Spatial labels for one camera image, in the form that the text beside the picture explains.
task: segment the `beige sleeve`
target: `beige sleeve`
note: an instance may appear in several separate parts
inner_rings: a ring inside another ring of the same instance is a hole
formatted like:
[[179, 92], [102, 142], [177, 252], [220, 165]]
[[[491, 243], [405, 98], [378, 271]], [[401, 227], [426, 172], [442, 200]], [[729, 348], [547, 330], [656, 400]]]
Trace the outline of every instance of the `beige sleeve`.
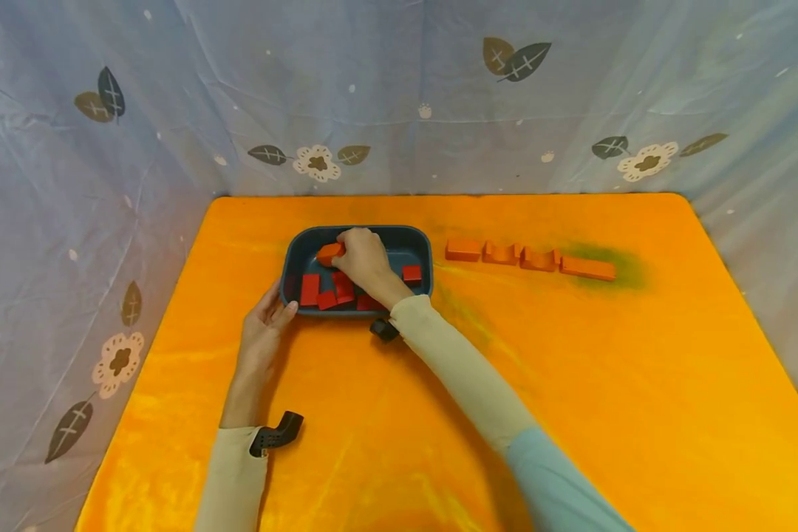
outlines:
[[254, 458], [248, 447], [258, 427], [220, 428], [210, 455], [207, 482], [195, 532], [254, 532], [263, 487], [266, 460]]
[[496, 452], [505, 456], [518, 434], [537, 426], [517, 393], [461, 332], [440, 317], [428, 296], [400, 301], [390, 321]]

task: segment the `wall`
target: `wall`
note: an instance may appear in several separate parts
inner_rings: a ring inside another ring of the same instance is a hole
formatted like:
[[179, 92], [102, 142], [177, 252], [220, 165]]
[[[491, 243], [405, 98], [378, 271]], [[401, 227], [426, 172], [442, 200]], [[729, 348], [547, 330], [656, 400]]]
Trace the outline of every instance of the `wall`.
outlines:
[[798, 388], [798, 0], [1, 0], [0, 531], [73, 523], [214, 194], [668, 190]]

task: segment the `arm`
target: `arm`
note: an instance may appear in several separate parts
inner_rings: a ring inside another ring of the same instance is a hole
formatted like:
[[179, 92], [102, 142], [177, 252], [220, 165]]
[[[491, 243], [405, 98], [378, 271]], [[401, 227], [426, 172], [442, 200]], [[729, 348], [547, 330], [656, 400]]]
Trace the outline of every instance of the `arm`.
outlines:
[[268, 459], [253, 457], [248, 448], [260, 428], [256, 426], [258, 399], [281, 332], [297, 308], [295, 302], [280, 307], [276, 282], [242, 325], [240, 352], [210, 455], [196, 532], [257, 530]]
[[509, 465], [536, 530], [631, 531], [533, 419], [505, 379], [461, 332], [414, 296], [389, 269], [377, 235], [353, 229], [341, 235], [347, 254], [334, 259], [356, 283], [390, 310], [405, 342]]

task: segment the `wooden block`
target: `wooden block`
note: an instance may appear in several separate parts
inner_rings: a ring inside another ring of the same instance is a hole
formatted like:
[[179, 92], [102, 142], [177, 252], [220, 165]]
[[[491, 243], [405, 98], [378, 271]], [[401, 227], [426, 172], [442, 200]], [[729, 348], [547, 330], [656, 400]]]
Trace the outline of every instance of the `wooden block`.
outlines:
[[334, 271], [331, 274], [334, 281], [334, 289], [337, 290], [337, 304], [348, 303], [355, 300], [355, 285], [342, 271]]
[[340, 242], [334, 242], [322, 246], [321, 250], [316, 253], [316, 261], [319, 261], [319, 264], [323, 265], [323, 267], [331, 268], [331, 259], [342, 257], [344, 254], [345, 246]]
[[319, 274], [309, 273], [302, 276], [299, 306], [315, 307], [317, 297], [319, 297]]
[[316, 297], [316, 304], [319, 305], [320, 310], [337, 307], [337, 295], [334, 295], [333, 290], [322, 292], [319, 297]]
[[475, 240], [447, 240], [447, 261], [476, 262], [482, 256], [482, 245]]
[[417, 265], [407, 265], [401, 269], [401, 278], [406, 284], [420, 284], [423, 280], [423, 268]]
[[562, 257], [562, 273], [577, 275], [582, 278], [614, 281], [616, 272], [611, 262], [590, 261], [576, 257]]
[[520, 267], [524, 270], [555, 271], [561, 261], [559, 250], [538, 253], [527, 246], [520, 253]]
[[358, 296], [358, 310], [387, 310], [378, 303], [369, 293]]
[[515, 245], [511, 246], [496, 246], [490, 240], [485, 242], [485, 250], [484, 253], [482, 253], [482, 262], [515, 265], [518, 261], [520, 261], [520, 256], [517, 252], [516, 243]]

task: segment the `orange table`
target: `orange table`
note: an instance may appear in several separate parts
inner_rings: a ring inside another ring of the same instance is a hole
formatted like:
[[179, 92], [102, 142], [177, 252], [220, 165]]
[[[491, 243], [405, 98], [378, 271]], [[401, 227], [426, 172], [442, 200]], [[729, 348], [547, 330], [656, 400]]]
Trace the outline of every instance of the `orange table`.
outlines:
[[[185, 531], [242, 316], [312, 225], [409, 224], [434, 306], [640, 532], [798, 531], [798, 396], [683, 197], [225, 198], [210, 207], [79, 531]], [[613, 284], [445, 262], [448, 236], [561, 247]], [[405, 346], [299, 318], [269, 408], [260, 530], [526, 531], [505, 466]]]

